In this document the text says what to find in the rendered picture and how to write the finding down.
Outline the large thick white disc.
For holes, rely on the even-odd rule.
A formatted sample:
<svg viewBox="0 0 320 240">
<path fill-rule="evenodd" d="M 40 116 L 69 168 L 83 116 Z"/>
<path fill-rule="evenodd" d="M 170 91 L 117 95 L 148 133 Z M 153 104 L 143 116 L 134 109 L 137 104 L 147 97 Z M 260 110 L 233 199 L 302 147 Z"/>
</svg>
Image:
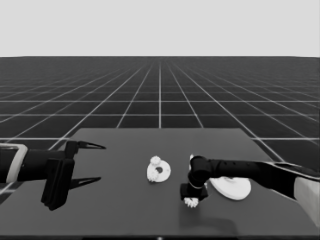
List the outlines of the large thick white disc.
<svg viewBox="0 0 320 240">
<path fill-rule="evenodd" d="M 220 177 L 209 181 L 221 195 L 231 200 L 244 200 L 251 193 L 251 183 L 247 178 Z"/>
</svg>

